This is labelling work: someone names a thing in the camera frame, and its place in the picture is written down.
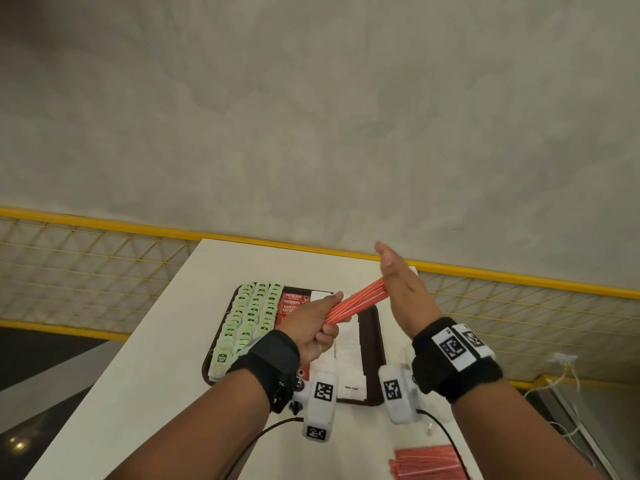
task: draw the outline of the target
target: brown tray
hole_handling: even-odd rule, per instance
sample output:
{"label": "brown tray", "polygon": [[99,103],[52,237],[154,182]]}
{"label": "brown tray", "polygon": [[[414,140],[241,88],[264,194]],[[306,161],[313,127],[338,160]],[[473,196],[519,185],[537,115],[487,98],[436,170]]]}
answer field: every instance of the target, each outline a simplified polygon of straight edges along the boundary
{"label": "brown tray", "polygon": [[[229,301],[229,306],[225,312],[225,316],[218,327],[216,336],[211,343],[211,347],[207,352],[202,363],[202,378],[204,382],[213,386],[215,382],[209,380],[209,366],[211,364],[213,347],[218,341],[220,332],[222,330],[222,323],[227,318],[228,313],[231,311],[234,299],[238,293],[240,286],[236,288],[234,295]],[[284,286],[283,293],[297,293],[311,295],[312,290],[305,288],[295,288],[292,286]],[[380,331],[380,320],[378,318],[378,309],[375,306],[370,306],[366,310],[358,314],[358,324],[360,326],[360,354],[362,355],[362,368],[363,373],[367,379],[367,398],[364,401],[354,401],[352,399],[338,399],[339,403],[357,404],[359,406],[379,406],[384,403],[384,397],[382,396],[382,389],[380,388],[380,380],[378,380],[378,370],[381,365],[386,365],[387,360],[385,358],[385,347],[382,343],[382,332]]]}

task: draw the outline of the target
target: stack of red packets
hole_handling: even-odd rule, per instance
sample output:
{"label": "stack of red packets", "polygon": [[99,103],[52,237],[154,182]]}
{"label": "stack of red packets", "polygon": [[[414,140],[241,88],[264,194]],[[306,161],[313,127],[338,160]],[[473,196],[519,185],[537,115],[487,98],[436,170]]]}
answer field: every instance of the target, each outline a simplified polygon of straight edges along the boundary
{"label": "stack of red packets", "polygon": [[346,300],[334,306],[326,316],[325,323],[339,323],[347,318],[366,310],[377,302],[388,298],[389,293],[385,288],[384,278],[374,281],[372,284],[351,295]]}
{"label": "stack of red packets", "polygon": [[396,450],[389,460],[396,480],[466,480],[465,472],[451,445]]}

